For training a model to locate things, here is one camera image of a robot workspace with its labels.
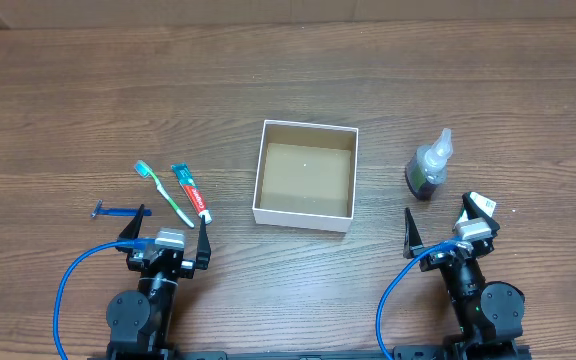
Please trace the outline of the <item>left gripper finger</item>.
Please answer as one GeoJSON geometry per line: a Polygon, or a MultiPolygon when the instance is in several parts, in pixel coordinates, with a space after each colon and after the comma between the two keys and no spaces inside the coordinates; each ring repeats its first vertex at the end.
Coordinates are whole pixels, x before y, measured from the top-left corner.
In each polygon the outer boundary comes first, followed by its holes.
{"type": "Polygon", "coordinates": [[[207,235],[206,216],[201,217],[195,265],[197,269],[207,270],[211,258],[211,246],[207,235]]]}
{"type": "Polygon", "coordinates": [[[139,237],[143,217],[145,213],[145,205],[141,204],[135,213],[133,219],[128,225],[120,232],[118,236],[119,241],[135,240],[139,237]]]}

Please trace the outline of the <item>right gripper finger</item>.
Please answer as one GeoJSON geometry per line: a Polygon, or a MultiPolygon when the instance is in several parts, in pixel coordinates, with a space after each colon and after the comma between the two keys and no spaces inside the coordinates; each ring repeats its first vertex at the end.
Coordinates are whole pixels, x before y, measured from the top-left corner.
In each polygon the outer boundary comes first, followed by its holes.
{"type": "Polygon", "coordinates": [[[404,240],[403,257],[406,259],[413,259],[423,252],[424,245],[419,235],[411,210],[409,208],[406,208],[404,215],[405,215],[405,240],[404,240]]]}
{"type": "Polygon", "coordinates": [[[479,217],[479,212],[484,213],[481,209],[477,207],[474,201],[468,196],[468,193],[462,195],[463,204],[466,207],[467,214],[471,216],[471,219],[479,217]]]}

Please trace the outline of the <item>green white soap bar pack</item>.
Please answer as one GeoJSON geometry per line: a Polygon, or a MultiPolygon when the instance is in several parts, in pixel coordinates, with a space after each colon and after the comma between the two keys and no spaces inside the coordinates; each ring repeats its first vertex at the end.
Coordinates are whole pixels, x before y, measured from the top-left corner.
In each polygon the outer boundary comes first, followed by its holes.
{"type": "MultiPolygon", "coordinates": [[[[487,216],[493,217],[497,203],[477,192],[469,192],[468,196],[474,201],[479,209],[481,209],[487,216]]],[[[468,221],[471,216],[467,214],[465,205],[462,205],[456,224],[468,221]]]]}

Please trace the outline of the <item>blue disposable razor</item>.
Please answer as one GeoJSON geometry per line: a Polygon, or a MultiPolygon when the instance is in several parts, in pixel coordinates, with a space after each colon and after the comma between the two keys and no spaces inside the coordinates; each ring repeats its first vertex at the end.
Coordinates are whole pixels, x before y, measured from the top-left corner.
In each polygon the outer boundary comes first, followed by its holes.
{"type": "Polygon", "coordinates": [[[104,216],[117,216],[117,217],[134,217],[139,210],[137,208],[104,208],[103,201],[98,200],[93,211],[90,214],[91,218],[96,218],[100,215],[104,216]]]}

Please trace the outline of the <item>clear soap pump bottle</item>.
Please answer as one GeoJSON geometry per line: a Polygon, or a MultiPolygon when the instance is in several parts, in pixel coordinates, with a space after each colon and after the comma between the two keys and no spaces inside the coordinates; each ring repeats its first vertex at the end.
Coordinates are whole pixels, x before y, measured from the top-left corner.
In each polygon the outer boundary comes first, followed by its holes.
{"type": "Polygon", "coordinates": [[[444,128],[433,144],[417,148],[405,168],[409,190],[419,200],[430,200],[447,178],[447,163],[453,154],[452,130],[444,128]]]}

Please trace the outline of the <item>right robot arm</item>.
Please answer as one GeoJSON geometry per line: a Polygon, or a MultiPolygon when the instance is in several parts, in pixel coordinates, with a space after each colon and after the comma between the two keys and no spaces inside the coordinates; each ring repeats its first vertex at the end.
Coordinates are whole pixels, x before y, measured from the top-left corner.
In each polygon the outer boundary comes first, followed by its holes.
{"type": "Polygon", "coordinates": [[[405,210],[404,257],[416,260],[423,272],[439,270],[454,309],[460,332],[440,345],[400,345],[395,359],[526,360],[527,345],[516,339],[523,334],[525,296],[517,287],[501,281],[488,282],[478,259],[494,250],[500,225],[466,193],[462,196],[466,219],[454,227],[453,247],[423,245],[412,213],[405,210]]]}

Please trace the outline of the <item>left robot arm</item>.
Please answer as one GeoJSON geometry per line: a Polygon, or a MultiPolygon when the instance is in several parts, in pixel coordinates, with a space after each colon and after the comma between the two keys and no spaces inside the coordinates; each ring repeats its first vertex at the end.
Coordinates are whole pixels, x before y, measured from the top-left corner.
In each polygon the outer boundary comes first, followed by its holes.
{"type": "Polygon", "coordinates": [[[108,359],[180,359],[180,351],[168,341],[178,281],[193,278],[210,262],[206,216],[201,217],[196,257],[191,260],[184,257],[185,234],[180,230],[162,228],[154,238],[141,238],[144,213],[139,208],[118,236],[116,249],[126,254],[127,268],[139,279],[135,290],[117,294],[107,306],[108,359]]]}

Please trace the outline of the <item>green white toothbrush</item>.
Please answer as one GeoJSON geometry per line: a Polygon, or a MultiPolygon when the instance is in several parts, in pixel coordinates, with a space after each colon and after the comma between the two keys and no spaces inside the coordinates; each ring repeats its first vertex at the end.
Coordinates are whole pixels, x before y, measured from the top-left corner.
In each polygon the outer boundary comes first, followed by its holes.
{"type": "Polygon", "coordinates": [[[151,178],[154,181],[157,192],[168,202],[176,215],[186,224],[189,228],[194,229],[194,222],[181,210],[178,204],[172,199],[167,190],[165,189],[162,181],[152,168],[143,160],[138,160],[134,165],[135,171],[142,178],[151,178]]]}

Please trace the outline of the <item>red green toothpaste tube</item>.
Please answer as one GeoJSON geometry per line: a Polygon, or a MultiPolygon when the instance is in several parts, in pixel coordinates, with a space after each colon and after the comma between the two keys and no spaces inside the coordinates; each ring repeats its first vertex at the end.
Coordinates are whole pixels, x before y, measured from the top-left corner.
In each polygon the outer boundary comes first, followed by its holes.
{"type": "Polygon", "coordinates": [[[174,164],[171,166],[171,170],[176,175],[180,187],[189,198],[197,215],[200,218],[203,218],[206,224],[210,224],[212,222],[212,215],[208,210],[207,203],[196,185],[194,177],[187,164],[174,164]]]}

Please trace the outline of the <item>white cardboard box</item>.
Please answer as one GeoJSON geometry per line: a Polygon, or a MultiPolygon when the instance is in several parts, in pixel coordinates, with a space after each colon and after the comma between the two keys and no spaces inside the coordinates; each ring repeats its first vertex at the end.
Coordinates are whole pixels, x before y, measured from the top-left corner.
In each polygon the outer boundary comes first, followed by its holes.
{"type": "Polygon", "coordinates": [[[265,120],[255,222],[347,232],[354,218],[358,147],[356,128],[265,120]]]}

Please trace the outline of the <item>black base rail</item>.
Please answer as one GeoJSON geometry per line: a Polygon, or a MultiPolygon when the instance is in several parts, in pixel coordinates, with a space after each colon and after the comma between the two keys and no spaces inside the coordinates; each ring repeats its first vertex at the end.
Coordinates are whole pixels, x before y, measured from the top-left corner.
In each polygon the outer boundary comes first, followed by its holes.
{"type": "MultiPolygon", "coordinates": [[[[449,360],[458,359],[446,348],[430,345],[397,346],[393,349],[394,360],[449,360]]],[[[93,356],[94,360],[387,360],[381,350],[376,351],[324,351],[324,352],[262,352],[232,354],[223,351],[180,352],[178,350],[154,354],[107,354],[93,356]]]]}

